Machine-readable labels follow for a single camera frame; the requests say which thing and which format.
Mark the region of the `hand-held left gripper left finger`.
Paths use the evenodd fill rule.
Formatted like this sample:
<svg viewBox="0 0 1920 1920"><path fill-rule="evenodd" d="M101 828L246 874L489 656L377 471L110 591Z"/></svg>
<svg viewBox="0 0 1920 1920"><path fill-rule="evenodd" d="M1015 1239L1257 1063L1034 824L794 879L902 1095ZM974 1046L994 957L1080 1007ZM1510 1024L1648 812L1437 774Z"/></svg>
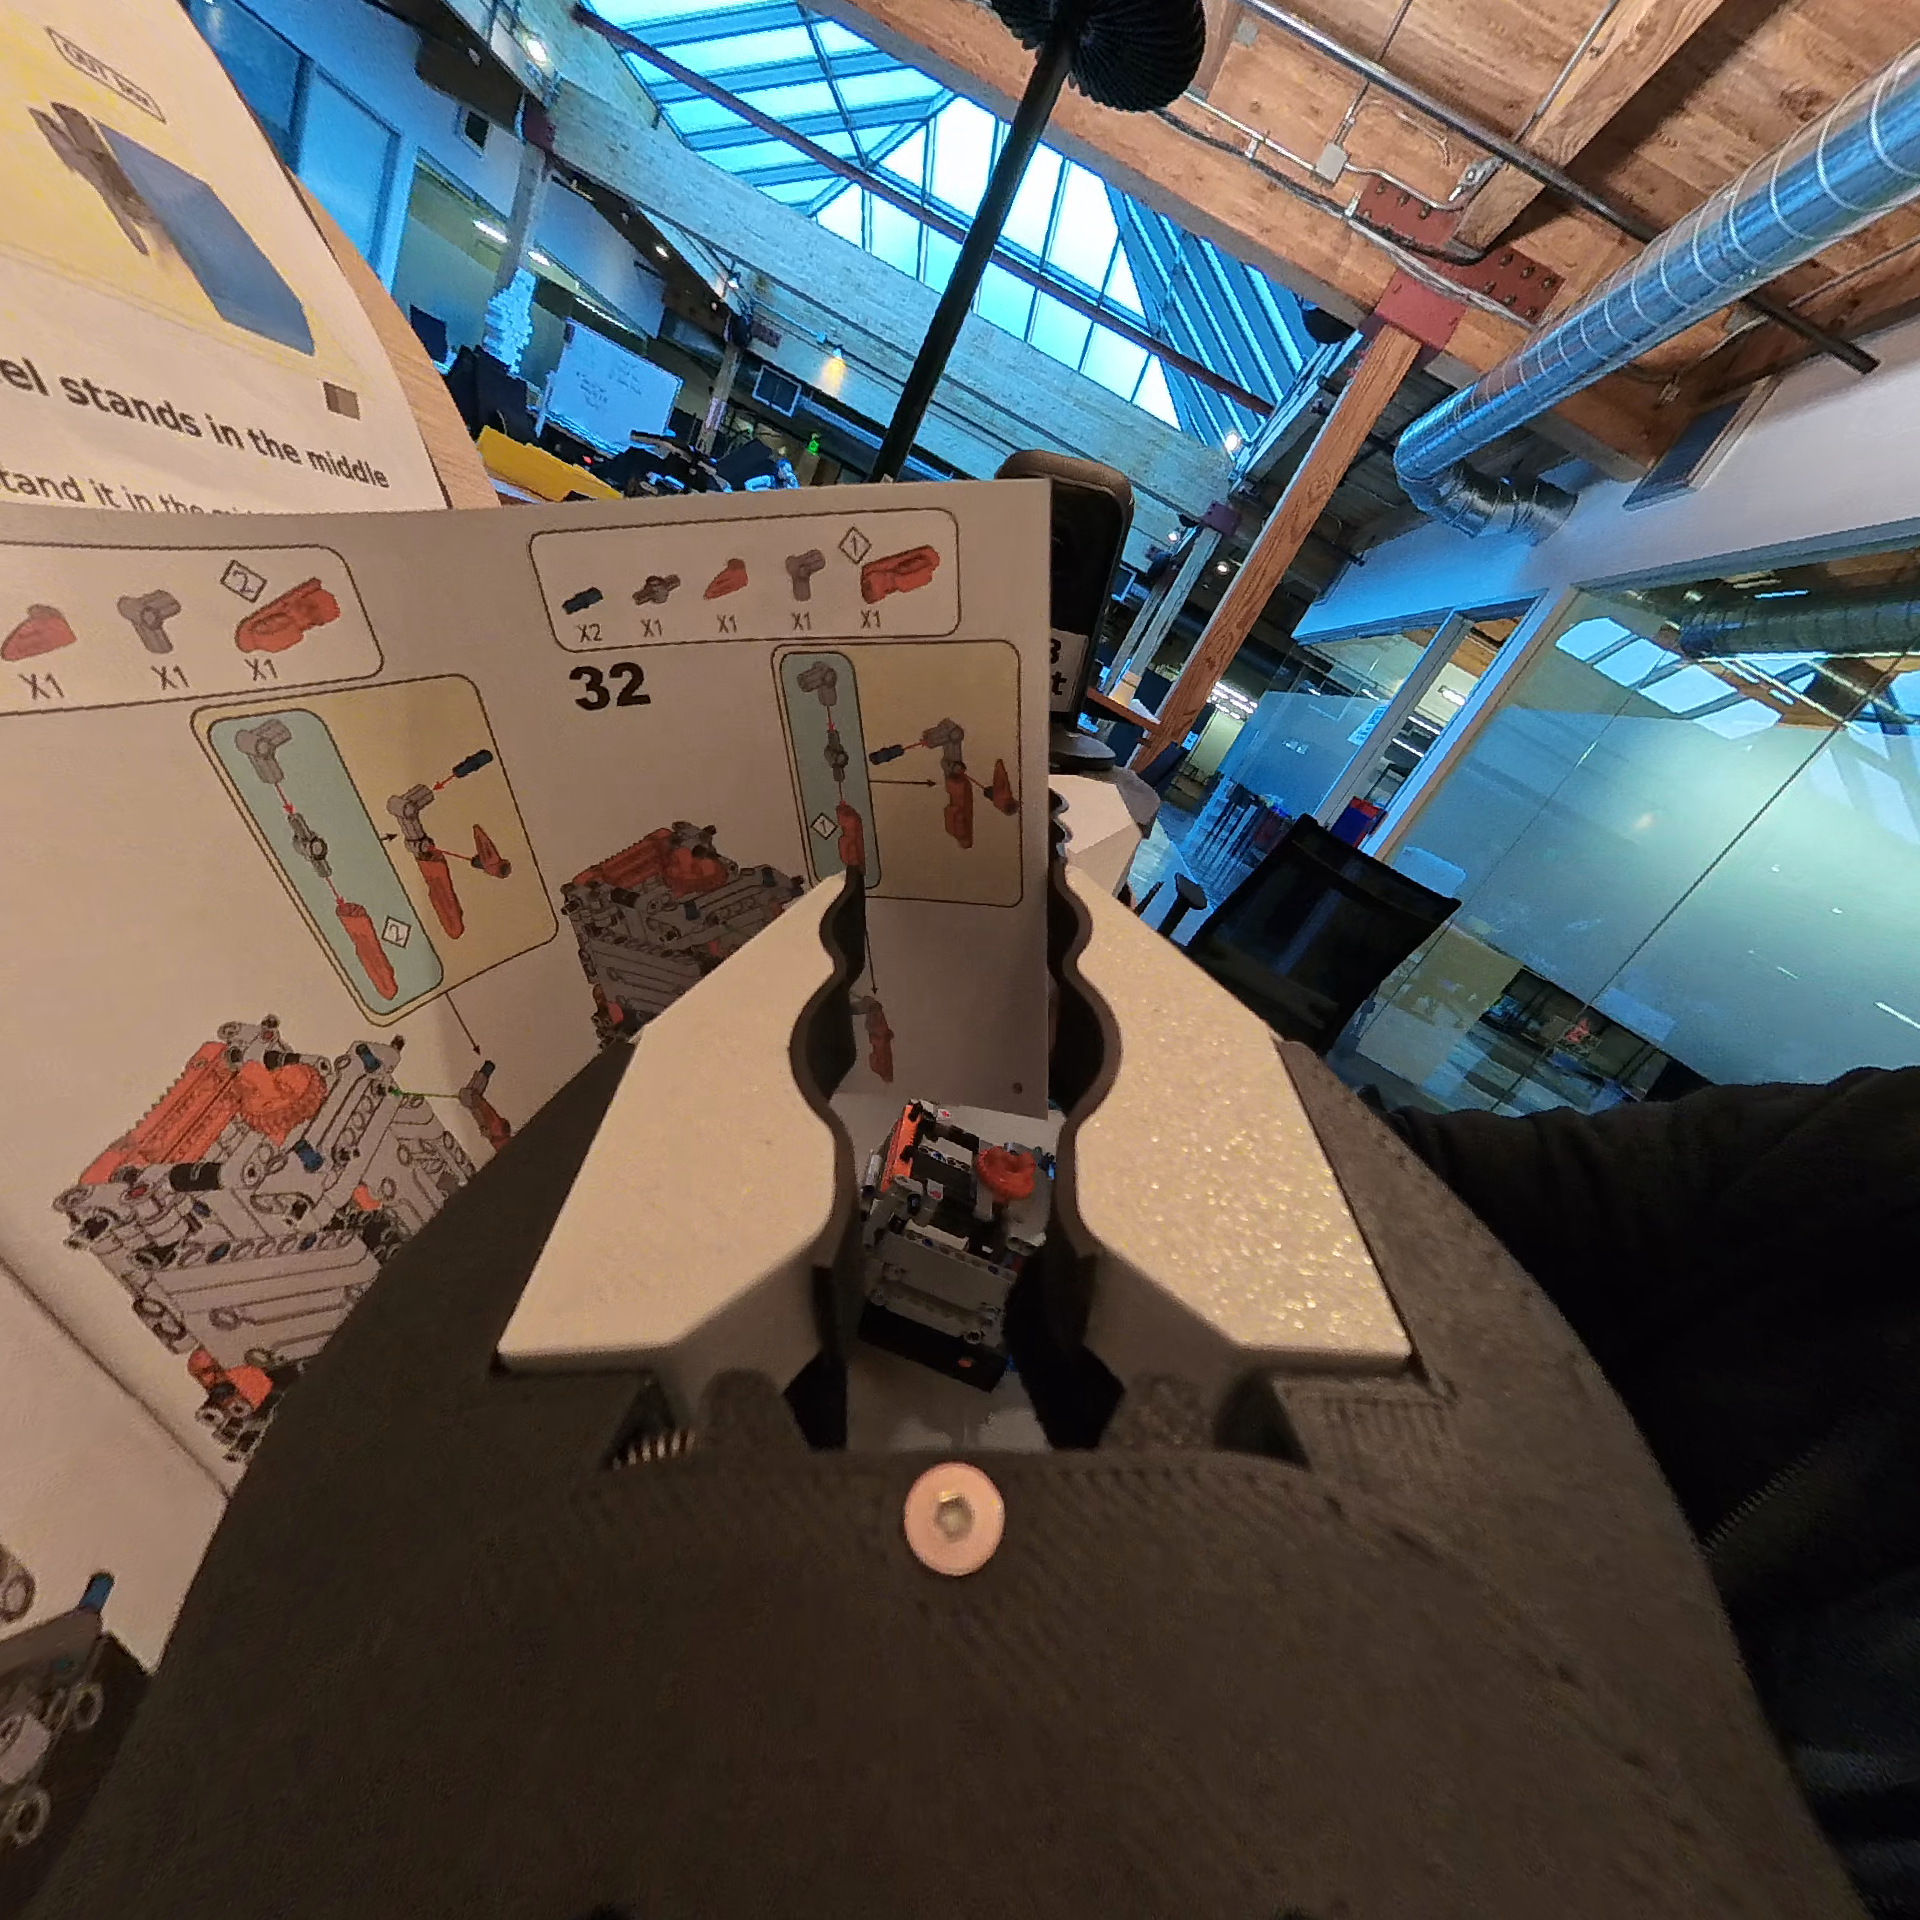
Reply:
<svg viewBox="0 0 1920 1920"><path fill-rule="evenodd" d="M846 1438L856 1170L831 1092L863 962L846 870L640 1030L498 1340L506 1372L636 1368L673 1413L726 1373L815 1375L825 1443Z"/></svg>

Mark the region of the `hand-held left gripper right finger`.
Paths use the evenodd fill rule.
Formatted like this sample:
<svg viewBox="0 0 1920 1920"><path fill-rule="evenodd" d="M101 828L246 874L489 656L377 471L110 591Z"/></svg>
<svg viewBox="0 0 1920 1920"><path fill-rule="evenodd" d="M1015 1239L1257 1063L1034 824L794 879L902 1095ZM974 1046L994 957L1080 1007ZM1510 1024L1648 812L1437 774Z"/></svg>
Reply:
<svg viewBox="0 0 1920 1920"><path fill-rule="evenodd" d="M1279 1040L1082 869L1046 879L1045 1336L1072 1416L1096 1434L1173 1380L1217 1428L1281 1378L1405 1378L1413 1340Z"/></svg>

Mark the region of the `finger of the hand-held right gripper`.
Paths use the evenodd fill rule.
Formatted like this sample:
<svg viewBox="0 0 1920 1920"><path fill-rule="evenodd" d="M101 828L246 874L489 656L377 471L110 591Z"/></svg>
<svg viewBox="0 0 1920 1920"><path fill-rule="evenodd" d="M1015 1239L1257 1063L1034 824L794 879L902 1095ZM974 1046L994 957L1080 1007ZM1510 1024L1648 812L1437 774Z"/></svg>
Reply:
<svg viewBox="0 0 1920 1920"><path fill-rule="evenodd" d="M1046 789L1052 822L1063 836L1060 860L1116 898L1124 896L1161 796L1136 773L1052 774Z"/></svg>

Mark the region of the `grey orange toy brick model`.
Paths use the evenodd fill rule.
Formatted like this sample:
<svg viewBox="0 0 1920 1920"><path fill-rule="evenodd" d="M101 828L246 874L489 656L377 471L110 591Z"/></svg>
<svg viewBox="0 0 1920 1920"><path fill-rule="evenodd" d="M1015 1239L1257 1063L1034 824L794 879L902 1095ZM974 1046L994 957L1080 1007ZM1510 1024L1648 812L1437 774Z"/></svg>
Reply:
<svg viewBox="0 0 1920 1920"><path fill-rule="evenodd" d="M978 1134L925 1099L900 1107L860 1187L856 1335L978 1394L1006 1378L1006 1319L1049 1231L1055 1159Z"/></svg>

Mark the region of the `paper instruction booklet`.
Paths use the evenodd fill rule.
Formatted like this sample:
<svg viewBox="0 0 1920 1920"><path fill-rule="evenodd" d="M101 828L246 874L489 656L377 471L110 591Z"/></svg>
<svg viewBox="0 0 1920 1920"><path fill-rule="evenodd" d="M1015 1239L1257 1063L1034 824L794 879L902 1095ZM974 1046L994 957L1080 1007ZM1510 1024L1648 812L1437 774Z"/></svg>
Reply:
<svg viewBox="0 0 1920 1920"><path fill-rule="evenodd" d="M349 1312L860 867L847 1088L1037 1114L1065 487L4 510L4 1915Z"/></svg>

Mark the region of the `black office chair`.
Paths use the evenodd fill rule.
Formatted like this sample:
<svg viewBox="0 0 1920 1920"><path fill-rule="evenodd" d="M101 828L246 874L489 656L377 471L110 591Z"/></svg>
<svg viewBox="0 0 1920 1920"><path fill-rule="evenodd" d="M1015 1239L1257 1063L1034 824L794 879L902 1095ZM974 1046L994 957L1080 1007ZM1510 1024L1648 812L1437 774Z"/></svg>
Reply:
<svg viewBox="0 0 1920 1920"><path fill-rule="evenodd" d="M1373 989L1454 912L1455 898L1300 815L1184 954L1281 1040L1326 1056Z"/></svg>

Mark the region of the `white whiteboard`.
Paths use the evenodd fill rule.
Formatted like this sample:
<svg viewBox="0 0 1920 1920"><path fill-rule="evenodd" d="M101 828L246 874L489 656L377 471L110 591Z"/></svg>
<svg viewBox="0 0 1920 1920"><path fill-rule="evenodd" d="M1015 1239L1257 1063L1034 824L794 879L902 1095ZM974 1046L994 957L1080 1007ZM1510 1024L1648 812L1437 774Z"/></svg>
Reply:
<svg viewBox="0 0 1920 1920"><path fill-rule="evenodd" d="M540 421L590 447L620 452L636 434L666 437L679 395L679 375L568 319L559 360L541 389Z"/></svg>

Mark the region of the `wooden backing board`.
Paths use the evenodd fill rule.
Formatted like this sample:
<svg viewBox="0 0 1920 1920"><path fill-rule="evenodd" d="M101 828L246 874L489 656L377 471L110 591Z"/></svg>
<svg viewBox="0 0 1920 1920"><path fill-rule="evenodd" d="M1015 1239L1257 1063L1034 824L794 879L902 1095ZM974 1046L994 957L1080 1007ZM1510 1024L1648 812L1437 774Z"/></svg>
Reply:
<svg viewBox="0 0 1920 1920"><path fill-rule="evenodd" d="M287 168L290 188L300 195L308 218L319 230L327 251L337 262L354 299L367 315L372 331L398 378L399 390L413 415L425 454L433 466L441 492L453 510L493 510L501 506L489 471L469 439L463 419L447 394L447 387L418 341L410 323L396 307L384 280L332 220L317 196Z"/></svg>

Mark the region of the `wooden support post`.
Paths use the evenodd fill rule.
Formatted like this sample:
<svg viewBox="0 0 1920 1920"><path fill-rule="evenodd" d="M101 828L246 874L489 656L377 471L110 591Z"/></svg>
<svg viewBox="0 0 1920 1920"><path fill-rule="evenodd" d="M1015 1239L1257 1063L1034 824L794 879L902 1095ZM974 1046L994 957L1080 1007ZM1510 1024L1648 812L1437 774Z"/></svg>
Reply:
<svg viewBox="0 0 1920 1920"><path fill-rule="evenodd" d="M1423 342L1399 324L1377 319L1366 331L1345 389L1332 402L1300 466L1286 479L1279 500L1216 603L1153 727L1132 757L1132 773L1143 778L1156 757L1181 746L1193 718L1206 707L1221 674L1257 624L1272 589L1279 588L1286 566L1297 558L1337 485L1422 352Z"/></svg>

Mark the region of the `silver ventilation duct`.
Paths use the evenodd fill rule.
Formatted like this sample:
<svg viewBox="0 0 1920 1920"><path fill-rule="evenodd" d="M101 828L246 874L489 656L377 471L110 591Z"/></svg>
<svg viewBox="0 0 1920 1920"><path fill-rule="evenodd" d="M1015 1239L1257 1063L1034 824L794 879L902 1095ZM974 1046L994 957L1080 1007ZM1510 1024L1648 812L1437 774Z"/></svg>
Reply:
<svg viewBox="0 0 1920 1920"><path fill-rule="evenodd" d="M1914 192L1911 45L1661 230L1559 323L1409 422L1394 447L1401 488L1428 518L1468 536L1550 540L1573 514L1573 493L1542 478L1522 485L1477 474L1477 450L1753 296Z"/></svg>

